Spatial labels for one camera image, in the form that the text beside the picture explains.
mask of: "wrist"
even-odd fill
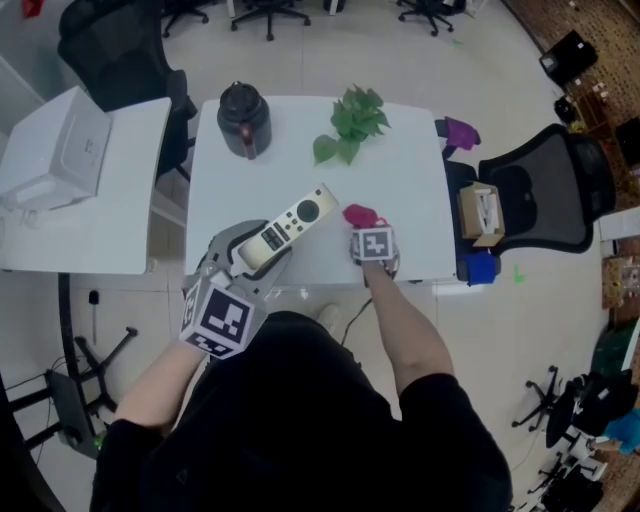
[[[378,279],[381,276],[384,276],[387,279],[389,278],[384,267],[377,261],[363,261],[362,272],[368,281]]]

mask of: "chair armrest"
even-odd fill
[[[171,99],[171,112],[186,110],[189,96],[187,96],[187,75],[183,70],[171,71],[167,75],[166,92]]]

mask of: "sleeve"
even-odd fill
[[[426,478],[440,479],[443,489],[455,482],[458,491],[443,496],[443,510],[509,509],[513,493],[507,461],[455,377],[434,374],[412,382],[400,396],[400,408],[409,458],[415,459],[411,467],[427,466]],[[419,472],[424,482],[424,471]]]
[[[155,430],[126,420],[114,422],[98,454],[90,512],[138,510],[140,467],[161,441]]]

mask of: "purple object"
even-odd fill
[[[478,132],[473,126],[445,117],[447,121],[447,129],[449,137],[447,138],[447,146],[462,148],[469,151],[478,139]]]

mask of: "white remote control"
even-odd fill
[[[249,268],[256,271],[290,247],[336,206],[338,201],[322,184],[245,242],[238,254]]]

